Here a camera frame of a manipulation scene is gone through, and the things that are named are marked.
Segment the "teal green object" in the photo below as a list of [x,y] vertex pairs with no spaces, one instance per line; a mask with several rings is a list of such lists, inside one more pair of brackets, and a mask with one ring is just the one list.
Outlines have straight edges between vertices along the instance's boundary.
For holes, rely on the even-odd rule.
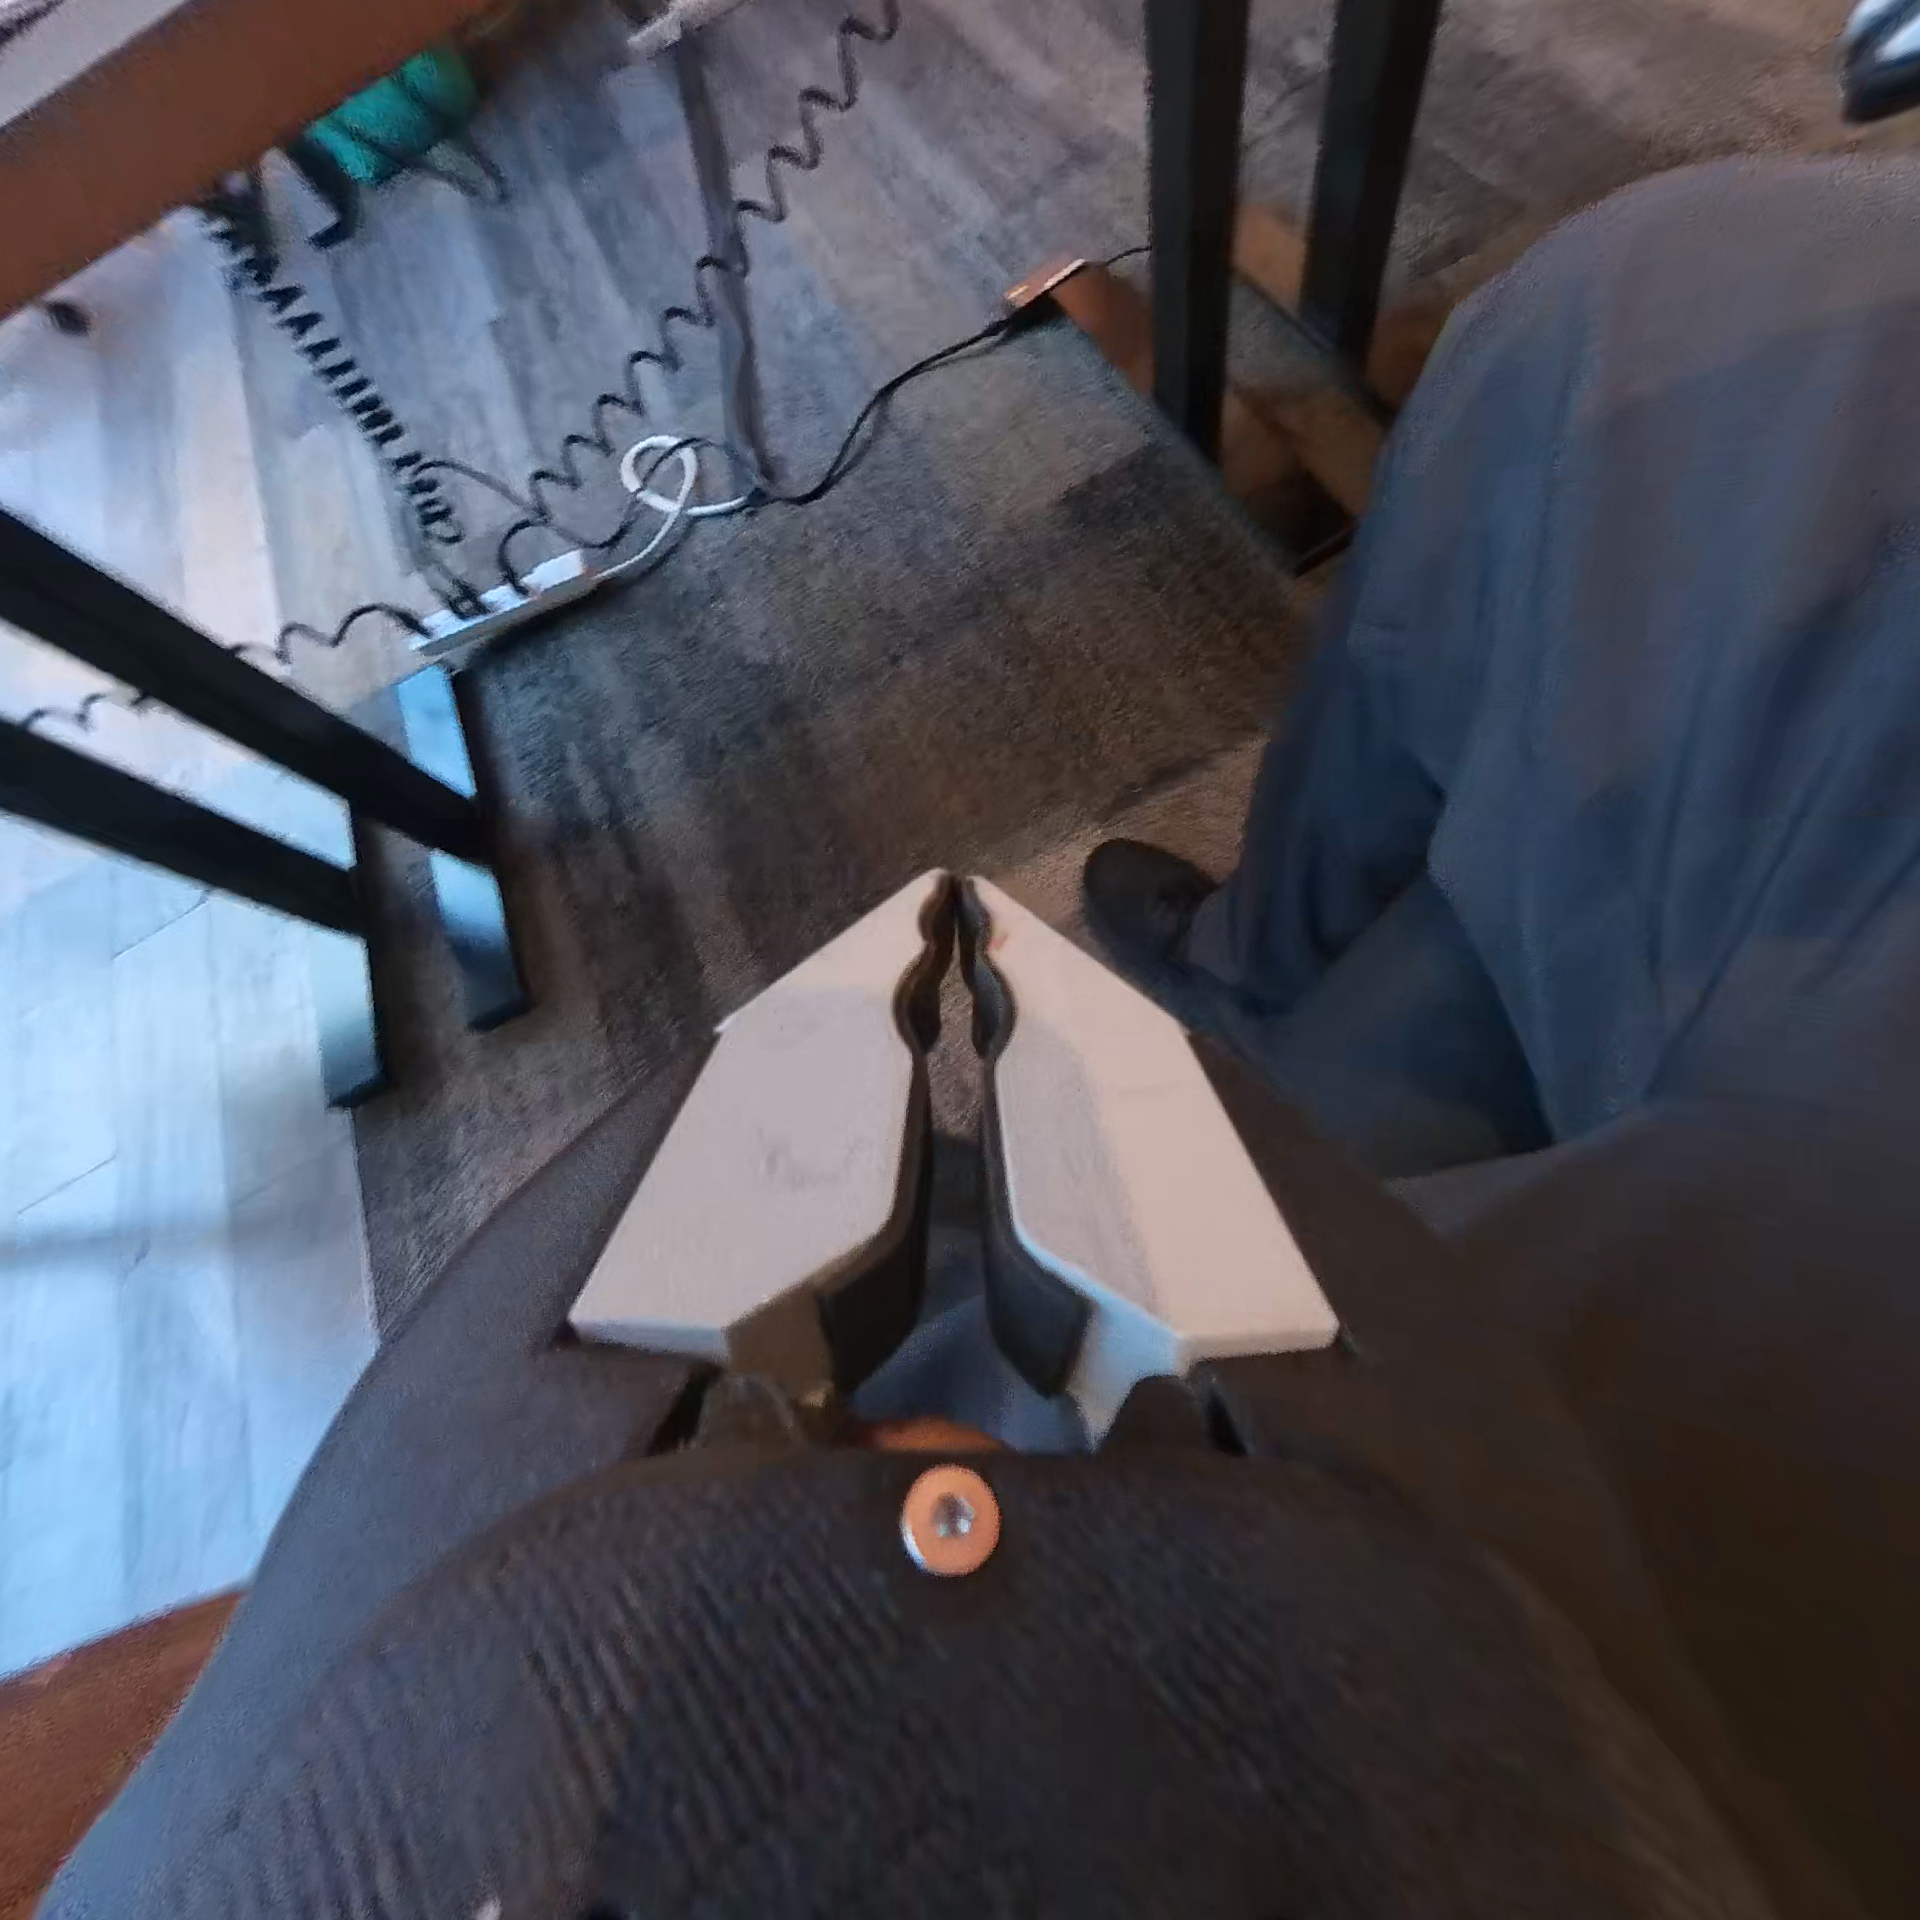
[[443,42],[326,111],[284,154],[319,192],[383,185],[464,144],[477,102],[471,65]]

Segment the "white power strip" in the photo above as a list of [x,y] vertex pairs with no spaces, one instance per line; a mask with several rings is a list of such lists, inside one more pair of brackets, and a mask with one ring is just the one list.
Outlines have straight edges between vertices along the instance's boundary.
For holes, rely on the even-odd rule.
[[411,654],[420,663],[469,659],[483,649],[533,630],[538,623],[582,603],[612,586],[615,566],[589,563],[584,552],[571,549],[534,566],[518,586],[502,584],[477,598],[477,614],[420,616]]

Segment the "person's trousers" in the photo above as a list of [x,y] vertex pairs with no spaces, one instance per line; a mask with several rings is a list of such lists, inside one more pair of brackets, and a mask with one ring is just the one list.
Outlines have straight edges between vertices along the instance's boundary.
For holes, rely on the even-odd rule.
[[1184,955],[1388,1178],[1916,1145],[1916,158],[1718,161],[1444,328]]

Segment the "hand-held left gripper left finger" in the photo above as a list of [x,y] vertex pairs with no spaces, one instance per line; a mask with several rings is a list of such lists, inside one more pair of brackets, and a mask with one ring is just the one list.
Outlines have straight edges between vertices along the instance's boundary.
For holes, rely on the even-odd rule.
[[956,880],[925,872],[722,1022],[568,1310],[581,1339],[848,1398],[927,1272],[927,1054]]

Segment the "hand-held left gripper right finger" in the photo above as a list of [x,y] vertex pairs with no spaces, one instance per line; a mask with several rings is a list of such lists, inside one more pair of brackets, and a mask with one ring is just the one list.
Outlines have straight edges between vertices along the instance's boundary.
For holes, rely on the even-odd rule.
[[992,1336],[1099,1447],[1148,1382],[1322,1354],[1336,1315],[1196,1042],[992,883],[957,894]]

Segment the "person's black shoe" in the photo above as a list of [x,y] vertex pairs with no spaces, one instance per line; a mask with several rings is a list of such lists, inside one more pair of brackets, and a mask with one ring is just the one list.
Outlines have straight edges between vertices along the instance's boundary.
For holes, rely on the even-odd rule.
[[1096,947],[1119,977],[1163,1007],[1207,987],[1188,947],[1216,888],[1187,857],[1133,837],[1096,845],[1082,872],[1084,914]]

